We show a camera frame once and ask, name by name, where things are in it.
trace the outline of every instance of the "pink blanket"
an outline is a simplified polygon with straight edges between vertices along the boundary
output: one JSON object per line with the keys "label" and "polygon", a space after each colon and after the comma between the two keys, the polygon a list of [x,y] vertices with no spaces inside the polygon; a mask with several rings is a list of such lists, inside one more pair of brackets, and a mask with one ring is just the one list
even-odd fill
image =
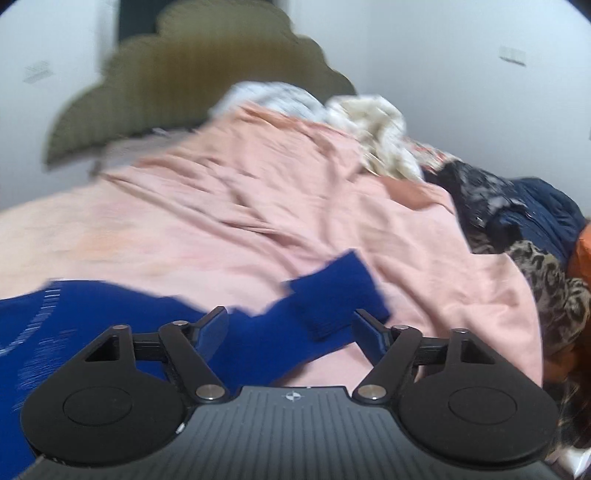
{"label": "pink blanket", "polygon": [[[355,248],[392,323],[426,336],[468,327],[540,383],[535,305],[513,262],[469,252],[445,191],[362,173],[360,154],[342,132],[247,106],[165,154],[45,200],[34,218],[0,216],[0,293],[49,276],[100,278],[255,313],[285,295],[285,280]],[[349,345],[285,381],[352,388],[369,368]]]}

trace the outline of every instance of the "green upholstered headboard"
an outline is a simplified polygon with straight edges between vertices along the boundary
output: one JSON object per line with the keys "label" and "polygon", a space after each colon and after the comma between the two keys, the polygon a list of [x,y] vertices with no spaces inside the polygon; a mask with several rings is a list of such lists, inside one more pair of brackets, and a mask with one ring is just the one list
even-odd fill
{"label": "green upholstered headboard", "polygon": [[285,13],[267,2],[177,2],[158,16],[157,31],[125,40],[103,82],[59,116],[48,139],[48,166],[121,136],[196,125],[241,80],[291,83],[323,103],[355,93],[320,47],[296,36]]}

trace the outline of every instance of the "wall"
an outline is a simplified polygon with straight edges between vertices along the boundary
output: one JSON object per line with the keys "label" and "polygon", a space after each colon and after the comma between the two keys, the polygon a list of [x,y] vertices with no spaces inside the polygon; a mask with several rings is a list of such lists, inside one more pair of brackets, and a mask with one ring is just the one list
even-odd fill
{"label": "wall", "polygon": [[[19,0],[0,16],[0,208],[81,185],[88,163],[48,173],[47,133],[77,92],[99,81],[99,0]],[[47,61],[53,75],[25,83]]]}
{"label": "wall", "polygon": [[566,0],[284,1],[296,30],[399,107],[413,137],[540,176],[591,214],[591,24]]}

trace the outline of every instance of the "silver screw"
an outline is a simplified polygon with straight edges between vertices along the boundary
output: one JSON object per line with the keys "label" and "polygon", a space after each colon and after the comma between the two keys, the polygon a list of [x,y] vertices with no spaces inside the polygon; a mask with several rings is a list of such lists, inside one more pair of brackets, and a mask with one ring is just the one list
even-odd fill
{"label": "silver screw", "polygon": [[195,395],[204,400],[217,400],[222,398],[225,393],[226,391],[222,387],[213,384],[201,385],[195,390]]}
{"label": "silver screw", "polygon": [[357,393],[368,400],[379,400],[380,398],[384,398],[387,392],[381,385],[368,384],[359,387]]}

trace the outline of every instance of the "dark blue clothing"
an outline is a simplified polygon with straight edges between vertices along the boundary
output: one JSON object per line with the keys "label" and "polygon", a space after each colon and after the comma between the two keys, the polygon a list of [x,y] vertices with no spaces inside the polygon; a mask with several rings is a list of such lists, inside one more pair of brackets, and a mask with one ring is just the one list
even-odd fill
{"label": "dark blue clothing", "polygon": [[526,211],[504,209],[493,222],[506,228],[515,225],[521,239],[554,255],[566,268],[586,220],[578,205],[544,180],[513,180]]}
{"label": "dark blue clothing", "polygon": [[[297,365],[352,341],[353,311],[364,308],[384,321],[381,296],[353,252],[324,270],[290,283],[292,294],[266,313],[229,315],[229,328],[215,329],[217,351],[199,352],[235,391],[268,385]],[[181,301],[154,298],[96,281],[53,282],[44,290],[0,300],[0,480],[12,479],[32,461],[20,432],[20,408],[27,395],[109,326],[126,323],[135,333],[156,332],[173,320],[195,322],[204,312]],[[138,368],[164,379],[157,362]]]}

